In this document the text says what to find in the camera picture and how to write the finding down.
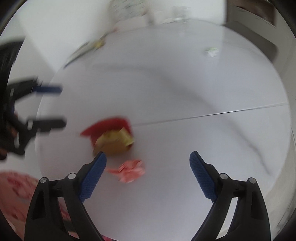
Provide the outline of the pink floral jacket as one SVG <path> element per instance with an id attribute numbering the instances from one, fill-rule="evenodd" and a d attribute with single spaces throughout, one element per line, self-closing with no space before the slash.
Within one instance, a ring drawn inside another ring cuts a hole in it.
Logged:
<path id="1" fill-rule="evenodd" d="M 22 240 L 30 202 L 38 182 L 28 174 L 1 172 L 1 211 Z"/>

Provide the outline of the yellow binder clip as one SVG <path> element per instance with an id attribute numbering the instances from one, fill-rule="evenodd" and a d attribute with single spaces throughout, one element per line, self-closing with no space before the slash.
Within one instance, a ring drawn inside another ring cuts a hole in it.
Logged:
<path id="1" fill-rule="evenodd" d="M 101 38 L 93 44 L 94 49 L 100 49 L 105 45 L 105 38 Z"/>

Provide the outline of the round white wall clock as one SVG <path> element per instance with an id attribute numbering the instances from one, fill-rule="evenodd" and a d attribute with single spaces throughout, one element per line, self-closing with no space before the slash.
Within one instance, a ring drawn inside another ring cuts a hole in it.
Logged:
<path id="1" fill-rule="evenodd" d="M 145 15 L 147 6 L 143 0 L 114 0 L 110 3 L 110 11 L 118 22 Z"/>

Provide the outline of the pink paper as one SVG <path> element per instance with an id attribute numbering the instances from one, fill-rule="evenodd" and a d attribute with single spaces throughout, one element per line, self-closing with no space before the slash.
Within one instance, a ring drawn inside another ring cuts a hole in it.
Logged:
<path id="1" fill-rule="evenodd" d="M 121 183 L 131 183 L 145 174 L 142 160 L 127 160 L 118 168 L 108 168 L 107 172 L 116 176 Z"/>

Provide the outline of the green white wrapper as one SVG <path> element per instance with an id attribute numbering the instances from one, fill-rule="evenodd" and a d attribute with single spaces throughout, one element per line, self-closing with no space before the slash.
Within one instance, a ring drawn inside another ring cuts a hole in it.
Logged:
<path id="1" fill-rule="evenodd" d="M 217 57 L 219 54 L 219 49 L 215 47 L 210 47 L 205 49 L 204 54 L 207 57 Z"/>

